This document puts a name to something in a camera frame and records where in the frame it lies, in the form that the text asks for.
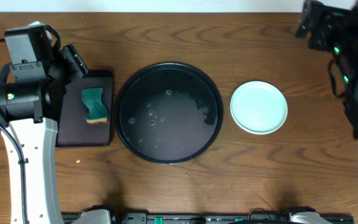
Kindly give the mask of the green and yellow sponge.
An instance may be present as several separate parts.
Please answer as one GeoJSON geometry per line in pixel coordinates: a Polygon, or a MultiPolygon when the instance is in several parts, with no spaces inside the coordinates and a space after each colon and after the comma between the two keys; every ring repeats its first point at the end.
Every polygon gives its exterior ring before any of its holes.
{"type": "Polygon", "coordinates": [[[89,113],[86,122],[89,124],[105,123],[108,121],[108,109],[102,102],[103,88],[89,88],[82,91],[82,101],[89,113]]]}

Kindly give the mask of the light blue plate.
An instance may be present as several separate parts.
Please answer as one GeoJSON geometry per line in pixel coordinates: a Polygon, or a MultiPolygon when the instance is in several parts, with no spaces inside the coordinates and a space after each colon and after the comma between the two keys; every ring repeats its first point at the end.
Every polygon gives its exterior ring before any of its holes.
{"type": "Polygon", "coordinates": [[[238,127],[256,135],[275,132],[288,116],[287,101],[282,92],[262,81],[239,86],[232,94],[229,109],[238,127]]]}

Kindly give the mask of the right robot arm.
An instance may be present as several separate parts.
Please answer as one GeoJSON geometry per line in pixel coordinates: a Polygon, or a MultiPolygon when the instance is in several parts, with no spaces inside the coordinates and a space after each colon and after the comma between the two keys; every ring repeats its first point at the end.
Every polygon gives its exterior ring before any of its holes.
{"type": "Polygon", "coordinates": [[[337,66],[344,83],[344,91],[338,93],[336,79],[330,76],[333,95],[342,100],[358,142],[358,1],[352,9],[304,1],[295,37],[307,37],[310,49],[332,54],[330,64],[337,66]]]}

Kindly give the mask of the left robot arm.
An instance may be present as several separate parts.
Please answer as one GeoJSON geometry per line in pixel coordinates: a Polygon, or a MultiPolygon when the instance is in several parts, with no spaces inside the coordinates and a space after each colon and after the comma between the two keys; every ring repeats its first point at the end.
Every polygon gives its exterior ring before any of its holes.
{"type": "Polygon", "coordinates": [[[111,140],[113,74],[89,70],[72,45],[0,73],[0,129],[6,146],[12,223],[63,223],[55,149],[111,140]]]}

